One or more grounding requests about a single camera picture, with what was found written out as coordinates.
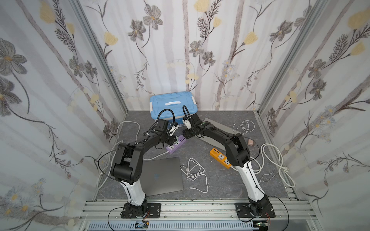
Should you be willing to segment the purple power strip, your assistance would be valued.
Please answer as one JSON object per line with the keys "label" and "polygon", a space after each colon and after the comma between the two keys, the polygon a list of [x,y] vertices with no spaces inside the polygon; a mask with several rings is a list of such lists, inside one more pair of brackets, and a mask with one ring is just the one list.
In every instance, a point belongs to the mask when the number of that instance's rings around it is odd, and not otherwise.
{"label": "purple power strip", "polygon": [[186,138],[183,135],[177,137],[176,142],[173,145],[169,145],[166,147],[166,150],[169,154],[174,153],[179,147],[186,142]]}

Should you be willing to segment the blue lid storage box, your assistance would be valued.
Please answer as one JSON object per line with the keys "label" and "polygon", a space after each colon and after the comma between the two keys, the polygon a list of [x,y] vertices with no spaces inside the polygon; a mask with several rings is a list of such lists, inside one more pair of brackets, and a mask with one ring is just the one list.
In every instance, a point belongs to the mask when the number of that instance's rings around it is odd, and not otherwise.
{"label": "blue lid storage box", "polygon": [[182,109],[183,106],[187,107],[191,115],[198,111],[195,98],[189,91],[155,95],[150,98],[149,102],[152,119],[156,120],[162,110],[170,109],[173,111],[175,121],[179,126],[184,126],[183,117],[185,115]]}

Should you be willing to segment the orange power strip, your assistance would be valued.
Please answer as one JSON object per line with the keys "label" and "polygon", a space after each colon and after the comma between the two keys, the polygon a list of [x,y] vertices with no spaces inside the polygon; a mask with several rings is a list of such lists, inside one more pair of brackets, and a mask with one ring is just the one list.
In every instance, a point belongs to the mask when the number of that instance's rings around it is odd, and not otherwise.
{"label": "orange power strip", "polygon": [[227,169],[230,169],[231,167],[231,164],[230,162],[228,161],[226,155],[222,154],[219,150],[217,150],[216,148],[213,148],[211,151],[210,151],[210,156],[213,157],[215,160],[217,160],[220,164],[222,164],[224,167],[226,167]]}

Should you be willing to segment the white charging cable grey laptop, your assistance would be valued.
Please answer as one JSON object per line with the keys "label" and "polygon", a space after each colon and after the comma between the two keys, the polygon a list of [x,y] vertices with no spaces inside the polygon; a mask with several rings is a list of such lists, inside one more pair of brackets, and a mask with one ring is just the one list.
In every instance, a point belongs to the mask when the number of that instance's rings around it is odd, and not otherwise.
{"label": "white charging cable grey laptop", "polygon": [[190,158],[187,165],[181,165],[180,170],[185,174],[186,178],[190,181],[196,181],[199,177],[205,178],[206,190],[201,190],[196,187],[190,187],[190,190],[195,190],[200,193],[206,194],[209,191],[208,177],[205,174],[205,168],[196,159]]}

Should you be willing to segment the white charging cable silver laptop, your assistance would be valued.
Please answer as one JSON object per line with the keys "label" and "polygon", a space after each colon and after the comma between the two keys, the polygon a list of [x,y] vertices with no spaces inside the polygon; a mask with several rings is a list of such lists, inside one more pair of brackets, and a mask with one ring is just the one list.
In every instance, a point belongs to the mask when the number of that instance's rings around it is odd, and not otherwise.
{"label": "white charging cable silver laptop", "polygon": [[246,135],[247,133],[251,133],[255,130],[256,125],[251,120],[244,120],[241,122],[240,125],[236,126],[236,124],[233,125],[233,132],[235,134],[240,133],[241,135]]}

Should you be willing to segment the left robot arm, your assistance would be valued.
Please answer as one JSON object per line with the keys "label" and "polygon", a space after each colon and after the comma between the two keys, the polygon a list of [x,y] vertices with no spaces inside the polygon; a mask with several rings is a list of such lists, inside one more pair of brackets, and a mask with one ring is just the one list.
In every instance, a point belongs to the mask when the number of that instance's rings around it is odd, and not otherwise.
{"label": "left robot arm", "polygon": [[174,134],[177,129],[174,112],[166,108],[142,138],[119,145],[116,149],[110,175],[124,187],[128,197],[128,202],[122,208],[122,218],[144,218],[149,215],[146,194],[140,183],[144,154],[158,144],[173,145],[177,141]]}

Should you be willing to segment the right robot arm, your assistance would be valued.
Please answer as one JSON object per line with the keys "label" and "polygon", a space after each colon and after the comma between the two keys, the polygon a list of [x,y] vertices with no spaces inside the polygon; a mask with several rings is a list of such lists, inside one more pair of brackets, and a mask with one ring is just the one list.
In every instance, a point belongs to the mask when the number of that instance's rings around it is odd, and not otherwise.
{"label": "right robot arm", "polygon": [[243,135],[232,134],[214,126],[211,122],[201,121],[197,114],[190,114],[188,108],[183,106],[183,121],[187,127],[183,130],[186,139],[196,137],[207,137],[220,143],[225,148],[226,158],[240,174],[247,189],[250,203],[249,211],[253,217],[263,215],[274,218],[273,206],[261,189],[251,165],[250,150]]}

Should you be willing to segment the dark grey laptop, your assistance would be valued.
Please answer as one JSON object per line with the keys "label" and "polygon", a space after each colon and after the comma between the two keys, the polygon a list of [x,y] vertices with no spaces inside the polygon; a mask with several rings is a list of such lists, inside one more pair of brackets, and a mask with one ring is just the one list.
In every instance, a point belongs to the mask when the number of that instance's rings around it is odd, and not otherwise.
{"label": "dark grey laptop", "polygon": [[146,196],[183,190],[180,166],[179,157],[144,162],[140,183]]}

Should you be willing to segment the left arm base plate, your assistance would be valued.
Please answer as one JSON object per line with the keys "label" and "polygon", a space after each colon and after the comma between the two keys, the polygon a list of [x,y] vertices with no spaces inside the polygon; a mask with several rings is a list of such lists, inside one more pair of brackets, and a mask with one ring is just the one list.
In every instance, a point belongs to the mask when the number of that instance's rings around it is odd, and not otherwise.
{"label": "left arm base plate", "polygon": [[141,206],[126,203],[120,215],[122,218],[160,218],[161,203],[148,203],[144,201]]}

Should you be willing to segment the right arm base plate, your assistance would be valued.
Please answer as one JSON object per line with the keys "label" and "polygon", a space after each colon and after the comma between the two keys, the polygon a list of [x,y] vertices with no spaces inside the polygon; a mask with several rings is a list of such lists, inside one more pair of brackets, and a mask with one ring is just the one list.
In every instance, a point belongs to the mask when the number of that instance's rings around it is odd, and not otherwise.
{"label": "right arm base plate", "polygon": [[235,203],[238,218],[275,218],[271,204],[258,206],[250,203]]}

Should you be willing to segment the aluminium rail frame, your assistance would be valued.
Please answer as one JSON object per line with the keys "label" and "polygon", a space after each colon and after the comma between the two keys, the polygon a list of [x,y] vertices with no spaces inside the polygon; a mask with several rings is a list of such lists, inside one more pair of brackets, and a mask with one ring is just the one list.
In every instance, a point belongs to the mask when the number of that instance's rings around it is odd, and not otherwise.
{"label": "aluminium rail frame", "polygon": [[238,218],[237,199],[150,199],[149,203],[161,203],[160,218],[122,218],[124,201],[108,200],[87,202],[80,216],[77,230],[86,231],[92,221],[139,221],[147,227],[151,221],[219,221],[233,220],[252,222],[254,227],[268,231],[322,231],[323,228],[310,203],[301,200],[275,199],[270,202],[275,218]]}

